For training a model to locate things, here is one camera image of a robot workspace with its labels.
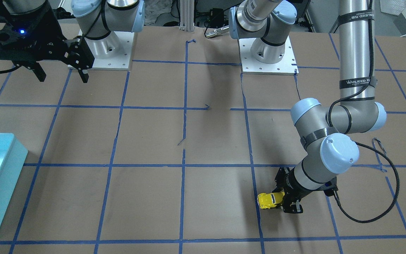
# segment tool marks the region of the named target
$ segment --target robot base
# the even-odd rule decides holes
[[[93,52],[95,56],[95,62],[93,63],[92,69],[108,69],[112,71],[129,71],[131,69],[131,62],[133,56],[133,45],[135,32],[114,32],[119,38],[119,43],[123,48],[119,49],[117,54],[110,58],[98,58],[97,54]]]
[[[276,64],[261,63],[253,57],[250,48],[255,39],[256,38],[239,39],[242,73],[276,75],[294,75],[295,73],[299,73],[289,37],[286,39],[285,43],[285,54],[283,55],[282,60]]]

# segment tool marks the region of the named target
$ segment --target yellow toy car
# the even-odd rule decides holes
[[[284,192],[258,194],[258,206],[261,209],[275,208],[282,203],[284,195]]]

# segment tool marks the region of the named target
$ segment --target light blue joint cap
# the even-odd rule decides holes
[[[137,7],[136,18],[134,19],[134,25],[131,32],[142,32],[144,22],[145,22],[145,2],[143,0],[140,0],[139,6]]]
[[[101,4],[102,0],[72,0],[71,9],[76,18],[84,17],[91,13]]]
[[[325,137],[320,146],[325,167],[334,174],[346,172],[359,159],[359,149],[347,135],[334,133]]]
[[[272,14],[286,24],[294,24],[297,18],[297,10],[294,5],[288,1],[281,2],[273,11]]]
[[[239,39],[237,34],[237,22],[236,22],[236,7],[230,9],[230,14],[228,17],[228,24],[230,25],[230,36],[232,39]]]
[[[377,121],[375,122],[374,126],[372,126],[372,128],[370,130],[368,130],[368,132],[380,129],[381,127],[383,127],[385,125],[385,122],[386,122],[385,107],[378,102],[376,102],[375,105],[377,105],[377,108],[379,108],[379,117],[377,117]]]
[[[308,110],[314,108],[315,106],[320,105],[320,102],[314,98],[305,98],[297,102],[290,110],[290,116],[294,125]]]

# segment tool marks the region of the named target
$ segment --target cable strap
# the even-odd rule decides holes
[[[377,78],[376,77],[364,77],[364,78],[356,78],[356,79],[345,79],[339,82],[339,88],[352,88],[358,86],[366,86],[370,85],[373,87],[377,86]]]
[[[338,26],[358,20],[374,19],[374,16],[375,11],[371,9],[346,13],[344,15],[338,16]]]
[[[300,143],[302,144],[303,148],[306,148],[313,143],[314,141],[327,137],[328,135],[332,135],[333,133],[339,133],[339,131],[335,127],[327,127],[323,129],[319,129],[315,132],[311,132],[310,134],[306,135],[306,137],[300,138]]]

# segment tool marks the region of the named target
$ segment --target blue tape grid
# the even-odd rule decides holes
[[[330,39],[333,44],[333,48],[335,50],[335,53],[339,57],[339,54],[337,52],[337,49],[334,45],[334,42],[332,40],[331,35]],[[187,45],[191,42],[195,42],[195,40],[192,40],[190,42],[186,42],[186,61],[150,61],[150,60],[134,60],[137,62],[155,62],[155,63],[176,63],[176,64],[185,64],[186,67],[188,64],[196,64],[196,65],[216,65],[216,66],[222,66],[222,65],[229,65],[229,66],[240,66],[238,63],[204,63],[204,62],[189,62],[187,61],[187,54],[188,54],[188,48]],[[390,71],[392,72],[394,78],[396,79],[397,84],[399,85],[399,88],[404,95],[406,99],[405,92],[403,91],[403,88],[401,87],[395,72],[406,72],[406,70],[401,70],[401,69],[392,69],[387,58],[385,57],[385,54],[383,53],[382,49],[380,48],[378,42],[376,41],[377,46],[379,47],[380,52],[382,53],[383,57],[385,58],[386,63],[388,64],[389,69],[376,69],[376,71]],[[311,68],[311,69],[339,69],[338,67],[314,67],[314,66],[299,66],[299,68]],[[66,83],[64,85],[63,91],[61,93],[60,100],[57,105],[30,105],[30,104],[0,104],[0,107],[56,107],[56,112],[55,115],[52,119],[50,129],[48,131],[48,135],[46,137],[41,156],[39,158],[38,163],[27,163],[25,166],[35,166],[36,170],[34,173],[34,176],[32,178],[32,182],[29,188],[29,192],[26,198],[26,202],[23,208],[23,211],[20,216],[20,220],[16,229],[16,234],[13,238],[12,241],[0,241],[1,244],[6,244],[6,245],[11,245],[10,248],[10,254],[13,253],[13,248],[15,245],[22,245],[22,244],[94,244],[95,245],[95,253],[97,253],[98,250],[98,245],[99,244],[148,244],[148,243],[170,243],[170,244],[179,244],[180,245],[180,254],[182,253],[182,244],[183,243],[214,243],[214,242],[260,242],[261,243],[261,249],[262,253],[264,253],[264,242],[270,242],[270,241],[337,241],[338,247],[340,249],[340,253],[343,253],[340,241],[341,240],[363,240],[363,239],[384,239],[384,238],[406,238],[406,235],[363,235],[363,236],[339,236],[337,233],[337,227],[336,227],[336,221],[334,219],[334,215],[332,212],[332,207],[330,205],[330,201],[327,198],[327,204],[330,210],[330,214],[332,217],[332,223],[333,227],[335,230],[335,236],[332,237],[296,237],[296,238],[264,238],[262,231],[261,231],[261,218],[259,214],[259,208],[257,207],[257,217],[258,217],[258,227],[259,227],[259,233],[260,237],[259,238],[223,238],[223,239],[193,239],[193,240],[184,240],[183,239],[183,227],[184,227],[184,183],[185,183],[185,167],[250,167],[252,169],[252,180],[253,180],[253,187],[254,187],[254,193],[257,195],[257,190],[256,190],[256,180],[255,180],[255,174],[254,174],[254,168],[255,167],[282,167],[282,166],[294,166],[294,165],[281,165],[281,164],[254,164],[253,163],[253,156],[252,156],[252,148],[251,148],[251,139],[250,139],[250,127],[248,124],[248,111],[290,111],[290,109],[270,109],[270,108],[247,108],[245,96],[243,96],[244,100],[244,108],[232,108],[231,110],[234,111],[244,111],[245,113],[245,120],[246,120],[246,128],[247,128],[247,135],[248,135],[248,146],[249,146],[249,152],[250,152],[250,164],[186,164],[185,163],[185,150],[183,150],[183,160],[182,164],[114,164],[113,163],[113,157],[115,154],[115,148],[116,148],[116,143],[117,143],[117,138],[118,138],[118,132],[119,132],[119,127],[121,123],[121,117],[122,117],[122,112],[123,109],[125,108],[135,108],[135,109],[164,109],[164,110],[184,110],[185,112],[187,110],[208,110],[208,108],[187,108],[187,93],[185,93],[185,105],[183,108],[180,107],[135,107],[135,106],[124,106],[124,102],[122,101],[121,106],[92,106],[92,105],[61,105],[61,101],[63,99],[63,95],[66,91],[66,87],[69,81],[71,75],[71,71],[68,74],[68,77],[66,79]],[[10,77],[10,74],[7,75],[5,82],[3,83],[1,89],[0,89],[0,95],[7,84],[7,81]],[[127,79],[126,79],[126,84],[125,84],[125,89],[124,89],[124,96],[123,100],[125,98],[126,90],[127,90],[127,85],[128,85],[128,79],[129,79],[129,73],[127,74]],[[187,90],[187,68],[186,68],[186,73],[185,73],[185,90]],[[111,155],[111,163],[110,164],[44,164],[42,163],[42,158],[45,153],[45,149],[48,143],[48,140],[50,138],[52,128],[55,123],[55,119],[57,117],[57,113],[60,108],[119,108],[120,109],[120,118],[119,118],[119,125],[117,129],[117,135],[116,138],[114,139],[114,146],[113,146],[113,151]],[[388,111],[388,114],[406,114],[404,111]],[[185,138],[185,123],[184,123],[184,128],[183,128],[183,138]],[[105,199],[103,201],[103,207],[101,210],[101,216],[100,216],[100,224],[98,228],[98,234],[97,234],[97,239],[95,241],[18,241],[18,234],[21,229],[21,224],[23,222],[27,205],[29,203],[30,196],[32,194],[32,190],[34,187],[34,183],[39,171],[40,167],[43,166],[56,166],[56,167],[108,167],[108,179],[106,183],[106,190],[105,190]],[[181,199],[181,208],[180,208],[180,233],[179,233],[179,239],[162,239],[162,240],[101,240],[100,239],[100,234],[101,234],[101,229],[102,229],[102,224],[103,224],[103,219],[104,219],[104,211],[105,211],[105,205],[107,202],[107,195],[108,195],[108,190],[109,190],[109,184],[110,184],[110,177],[111,177],[111,169],[112,167],[182,167],[182,199]],[[380,167],[380,162],[379,165],[363,165],[363,164],[358,164],[355,165],[356,167],[373,167],[373,168],[379,168]],[[396,167],[406,167],[406,165],[396,165]],[[392,187],[390,186],[389,179],[386,177],[386,180],[388,182],[388,186],[390,187],[390,192],[394,194]],[[400,209],[399,204],[396,204],[396,207],[398,208],[399,214],[401,216],[402,222],[404,224],[404,227],[406,229],[406,221],[403,216],[403,213]]]

